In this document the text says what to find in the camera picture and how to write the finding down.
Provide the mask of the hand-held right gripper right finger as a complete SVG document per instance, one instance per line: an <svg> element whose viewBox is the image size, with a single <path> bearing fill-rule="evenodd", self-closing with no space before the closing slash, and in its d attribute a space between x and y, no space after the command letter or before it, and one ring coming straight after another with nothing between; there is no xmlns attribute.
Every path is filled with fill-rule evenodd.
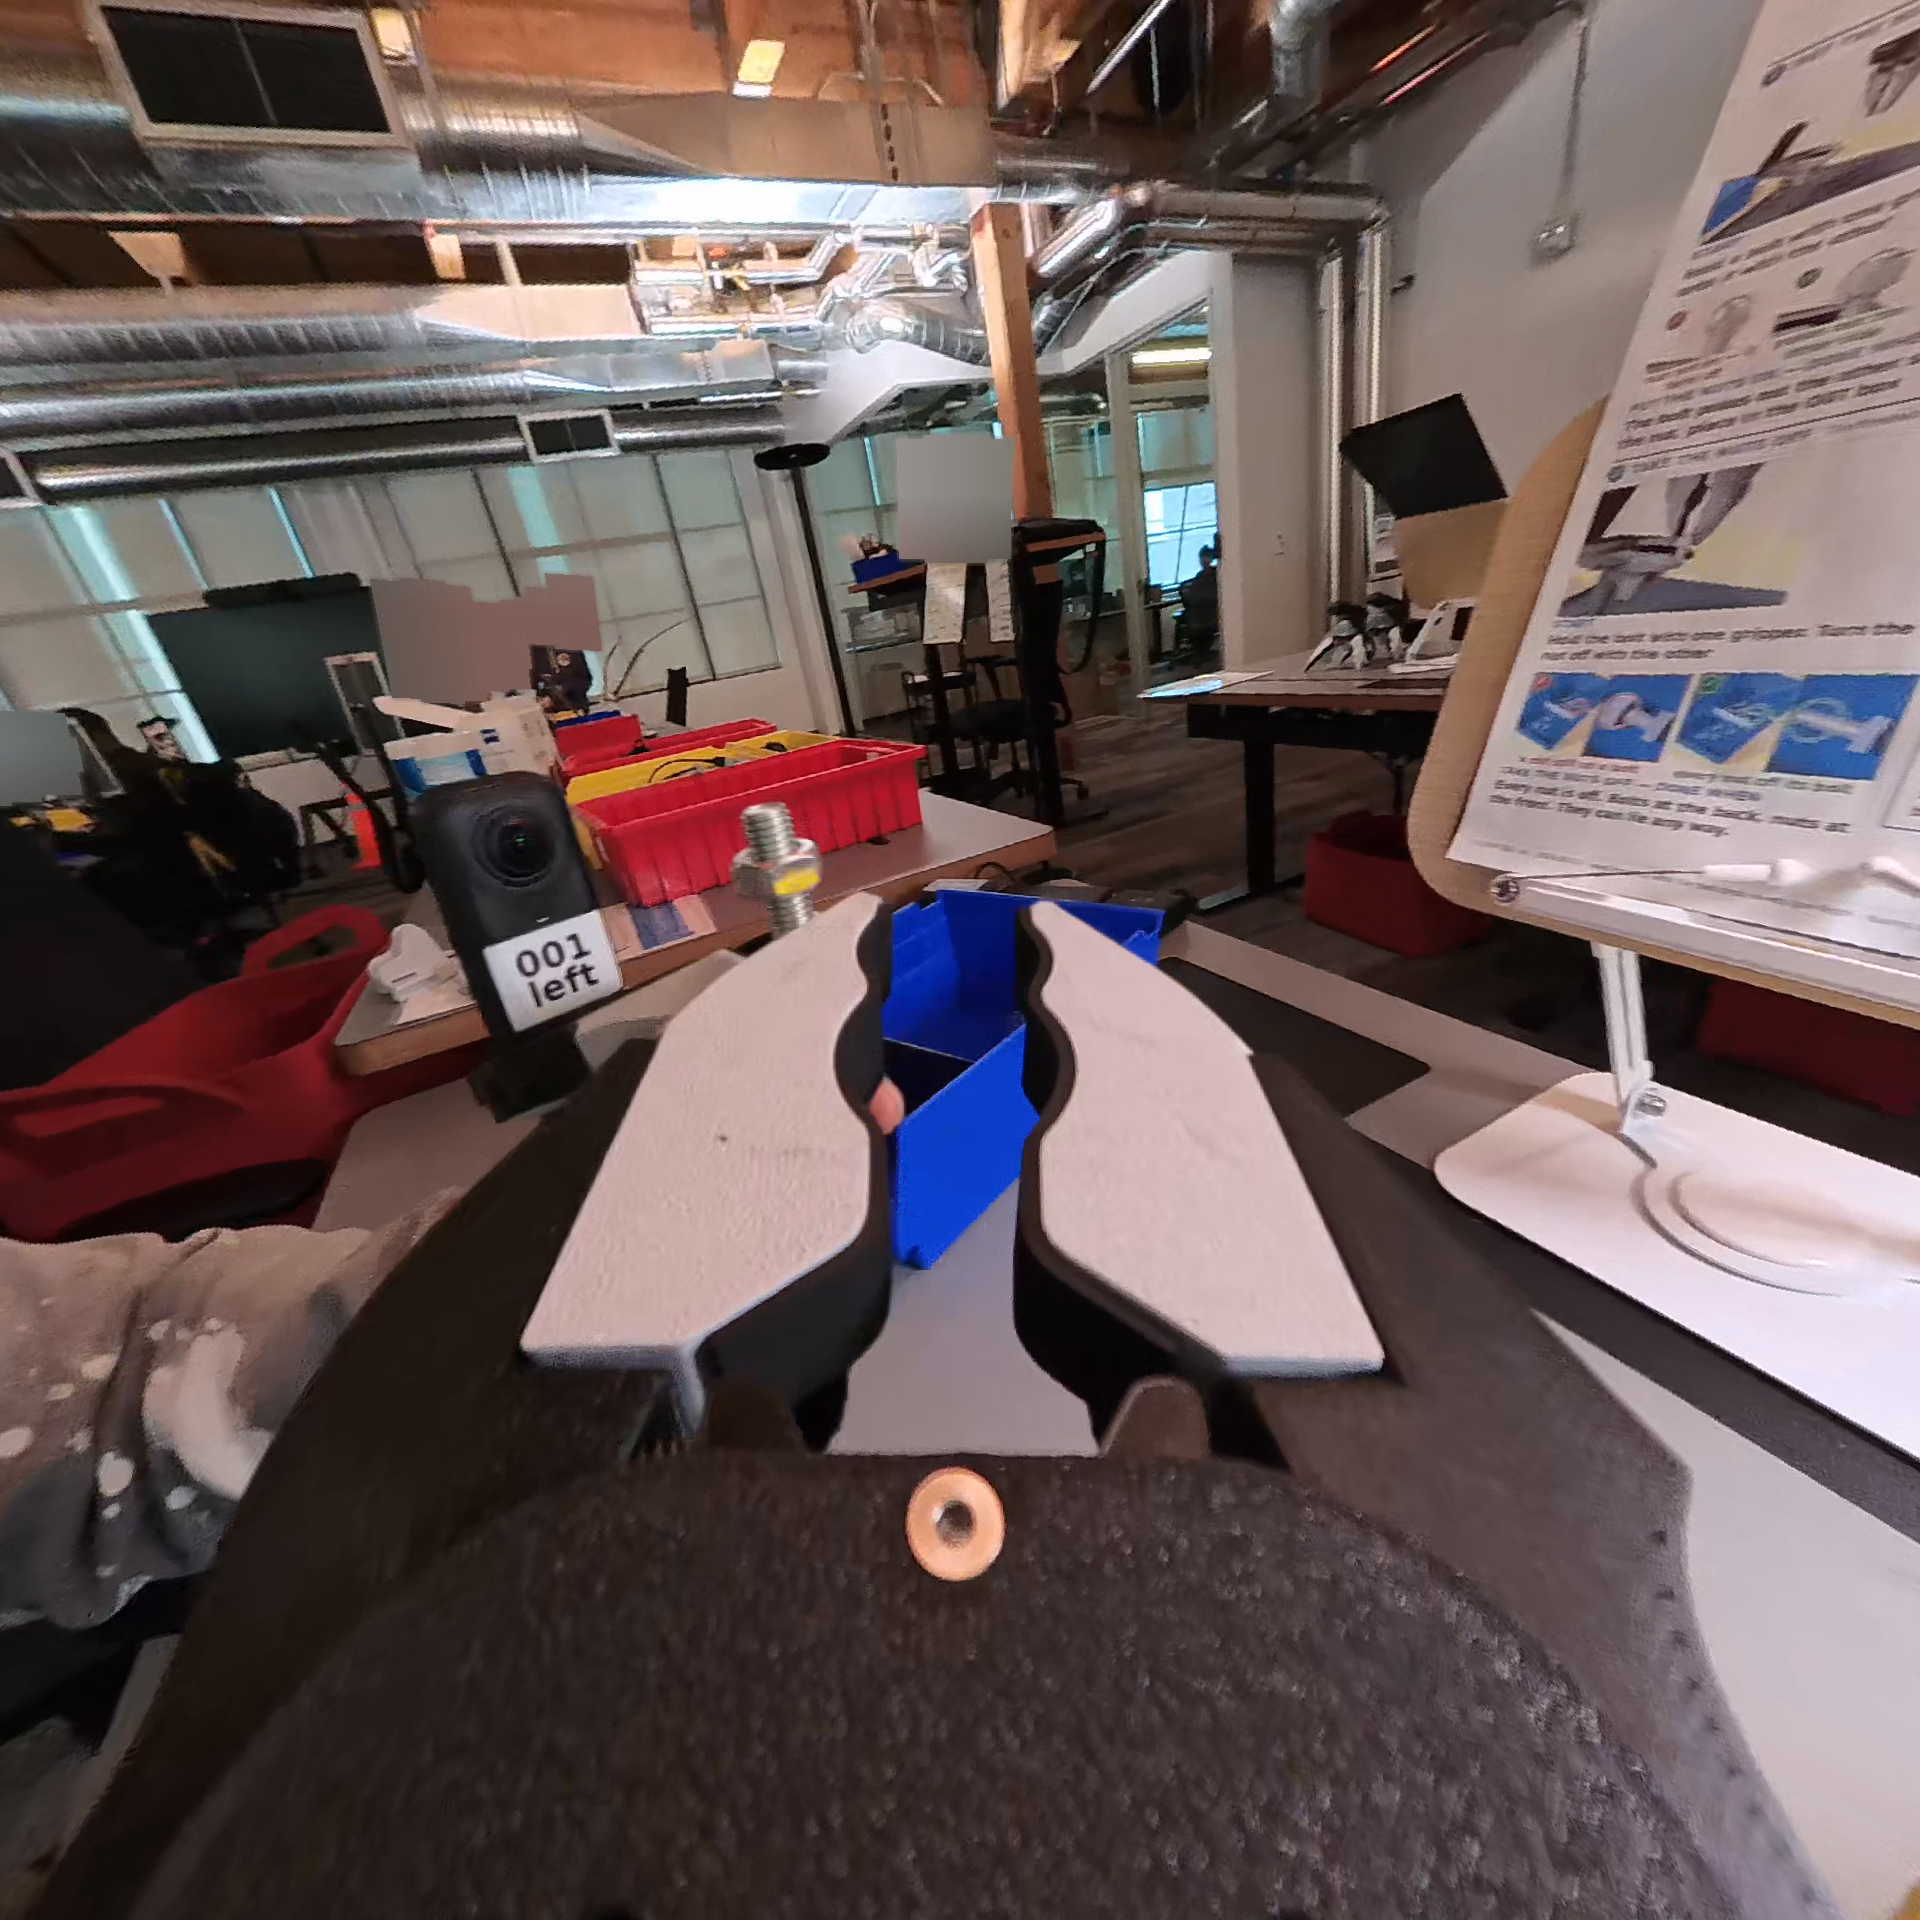
<svg viewBox="0 0 1920 1920"><path fill-rule="evenodd" d="M1200 1376L1381 1374L1386 1347L1252 1051L1062 904L1029 906L1016 947L1034 1264Z"/></svg>

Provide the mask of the blue plastic bin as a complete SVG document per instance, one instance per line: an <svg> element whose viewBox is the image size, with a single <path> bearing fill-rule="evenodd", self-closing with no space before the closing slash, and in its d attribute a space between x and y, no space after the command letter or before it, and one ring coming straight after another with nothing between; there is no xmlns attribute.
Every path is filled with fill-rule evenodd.
<svg viewBox="0 0 1920 1920"><path fill-rule="evenodd" d="M881 1009L904 1093L892 1137L894 1253L934 1267L1018 1185L1036 1109L1024 1093L1018 928L1040 896L941 890L894 912Z"/></svg>

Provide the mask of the silver hex bolt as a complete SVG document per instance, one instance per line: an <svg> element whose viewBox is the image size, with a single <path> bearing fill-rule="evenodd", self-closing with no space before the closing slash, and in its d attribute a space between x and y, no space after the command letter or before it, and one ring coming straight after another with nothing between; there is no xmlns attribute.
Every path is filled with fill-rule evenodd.
<svg viewBox="0 0 1920 1920"><path fill-rule="evenodd" d="M740 811L740 829L746 849L763 852L787 851L805 840L793 825L788 808L772 800L746 808ZM757 904L768 921L770 934L780 940L808 925L816 912L813 893L795 904L774 904L772 907Z"/></svg>

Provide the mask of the yellow plastic bin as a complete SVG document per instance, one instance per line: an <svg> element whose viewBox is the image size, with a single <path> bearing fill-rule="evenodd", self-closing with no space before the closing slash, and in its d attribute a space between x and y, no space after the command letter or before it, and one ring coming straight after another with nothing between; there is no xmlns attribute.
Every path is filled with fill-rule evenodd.
<svg viewBox="0 0 1920 1920"><path fill-rule="evenodd" d="M664 745L659 752L613 762L608 765L594 765L568 781L568 803L581 808L589 800L608 800L646 787L673 784L689 777L702 777L706 772L723 772L752 762L778 762L797 752L842 744L842 736L797 729L730 734L720 726L699 741L683 736Z"/></svg>

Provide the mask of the white tissue box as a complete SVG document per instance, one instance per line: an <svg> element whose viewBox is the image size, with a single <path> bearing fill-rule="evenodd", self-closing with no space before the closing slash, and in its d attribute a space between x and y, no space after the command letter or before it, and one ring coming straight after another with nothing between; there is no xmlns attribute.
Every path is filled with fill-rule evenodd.
<svg viewBox="0 0 1920 1920"><path fill-rule="evenodd" d="M538 698L514 692L475 708L377 694L373 708L408 729L386 748L389 765L412 800L442 784L536 776L561 780L554 726Z"/></svg>

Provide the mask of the white charging dock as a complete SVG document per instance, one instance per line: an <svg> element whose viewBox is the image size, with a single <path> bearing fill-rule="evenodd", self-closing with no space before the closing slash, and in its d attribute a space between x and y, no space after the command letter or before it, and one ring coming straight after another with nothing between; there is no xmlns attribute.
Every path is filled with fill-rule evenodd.
<svg viewBox="0 0 1920 1920"><path fill-rule="evenodd" d="M398 923L385 950L369 962L369 990L398 1009L462 986L459 961L418 923Z"/></svg>

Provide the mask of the black rectangular device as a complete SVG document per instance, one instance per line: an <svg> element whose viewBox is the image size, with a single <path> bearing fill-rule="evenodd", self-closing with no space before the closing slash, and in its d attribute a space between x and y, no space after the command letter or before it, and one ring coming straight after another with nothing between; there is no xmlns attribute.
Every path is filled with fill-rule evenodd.
<svg viewBox="0 0 1920 1920"><path fill-rule="evenodd" d="M1176 886L1169 892L1141 886L1125 890L1080 878L1054 878L1040 881L1034 892L1040 898L1051 898L1068 906L1110 906L1126 907L1139 914L1152 912L1160 914L1164 932L1185 925L1198 910L1198 896L1193 896L1185 886Z"/></svg>

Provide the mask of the black jacket yellow print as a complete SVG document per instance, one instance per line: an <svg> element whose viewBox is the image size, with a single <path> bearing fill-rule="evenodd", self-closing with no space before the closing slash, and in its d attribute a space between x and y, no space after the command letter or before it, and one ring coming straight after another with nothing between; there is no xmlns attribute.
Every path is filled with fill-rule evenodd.
<svg viewBox="0 0 1920 1920"><path fill-rule="evenodd" d="M277 923L304 875L298 825L280 803L229 760L190 760L165 715L140 725L140 748L94 712L64 715L108 772L98 824L131 914L178 945L206 940L243 907Z"/></svg>

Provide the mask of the large black panel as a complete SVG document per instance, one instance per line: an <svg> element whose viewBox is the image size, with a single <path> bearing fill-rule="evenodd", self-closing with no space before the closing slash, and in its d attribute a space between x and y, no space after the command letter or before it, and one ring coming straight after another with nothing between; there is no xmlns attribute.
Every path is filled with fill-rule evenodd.
<svg viewBox="0 0 1920 1920"><path fill-rule="evenodd" d="M33 832L2 825L2 1091L57 1080L198 988Z"/></svg>

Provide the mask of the wooden desk black legs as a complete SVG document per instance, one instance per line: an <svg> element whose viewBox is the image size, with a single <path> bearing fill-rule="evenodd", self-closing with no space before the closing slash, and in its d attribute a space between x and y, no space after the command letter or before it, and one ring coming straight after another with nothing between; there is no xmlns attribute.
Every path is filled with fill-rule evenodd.
<svg viewBox="0 0 1920 1920"><path fill-rule="evenodd" d="M1196 914L1284 893L1305 882L1277 867L1277 750L1350 752L1386 768L1392 813L1405 818L1410 790L1446 700L1446 667L1392 675L1283 665L1218 669L1147 688L1145 705L1186 712L1186 734L1229 741L1242 754L1244 882L1202 898Z"/></svg>

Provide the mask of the black silver desk tools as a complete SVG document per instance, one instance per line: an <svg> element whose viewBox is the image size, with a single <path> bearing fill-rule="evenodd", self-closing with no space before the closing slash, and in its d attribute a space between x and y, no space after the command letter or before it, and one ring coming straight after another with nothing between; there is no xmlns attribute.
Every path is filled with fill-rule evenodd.
<svg viewBox="0 0 1920 1920"><path fill-rule="evenodd" d="M1364 602L1338 602L1329 609L1329 629L1302 662L1302 672L1388 669L1405 658L1418 633L1410 602L1371 592Z"/></svg>

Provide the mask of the small black panel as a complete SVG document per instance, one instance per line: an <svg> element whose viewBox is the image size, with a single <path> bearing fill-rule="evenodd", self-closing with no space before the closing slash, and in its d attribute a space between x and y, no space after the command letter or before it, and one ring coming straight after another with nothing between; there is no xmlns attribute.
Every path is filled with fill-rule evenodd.
<svg viewBox="0 0 1920 1920"><path fill-rule="evenodd" d="M1464 394L1361 422L1338 450L1381 512L1419 518L1507 500L1507 488Z"/></svg>

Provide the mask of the printed instruction poster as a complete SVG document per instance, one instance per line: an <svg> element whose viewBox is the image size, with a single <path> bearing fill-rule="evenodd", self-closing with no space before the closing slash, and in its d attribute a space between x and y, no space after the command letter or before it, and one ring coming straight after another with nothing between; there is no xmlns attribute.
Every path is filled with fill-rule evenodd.
<svg viewBox="0 0 1920 1920"><path fill-rule="evenodd" d="M1915 955L1915 48L1757 13L1456 859Z"/></svg>

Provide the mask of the black wall screen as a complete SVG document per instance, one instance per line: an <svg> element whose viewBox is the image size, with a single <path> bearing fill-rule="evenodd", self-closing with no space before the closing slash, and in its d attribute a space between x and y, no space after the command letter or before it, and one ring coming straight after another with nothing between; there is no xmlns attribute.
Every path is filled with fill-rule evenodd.
<svg viewBox="0 0 1920 1920"><path fill-rule="evenodd" d="M352 721L326 660L380 652L373 589L352 574L216 588L148 624L217 760L234 762L344 745Z"/></svg>

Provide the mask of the wooden support post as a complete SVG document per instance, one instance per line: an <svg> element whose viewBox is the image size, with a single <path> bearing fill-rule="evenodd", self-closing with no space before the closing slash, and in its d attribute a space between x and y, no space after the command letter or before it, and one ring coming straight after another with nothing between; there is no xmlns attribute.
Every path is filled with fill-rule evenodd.
<svg viewBox="0 0 1920 1920"><path fill-rule="evenodd" d="M1018 204L990 201L974 214L972 259L980 324L990 347L1000 437L1013 452L1016 517L1020 521L1050 518L1054 500Z"/></svg>

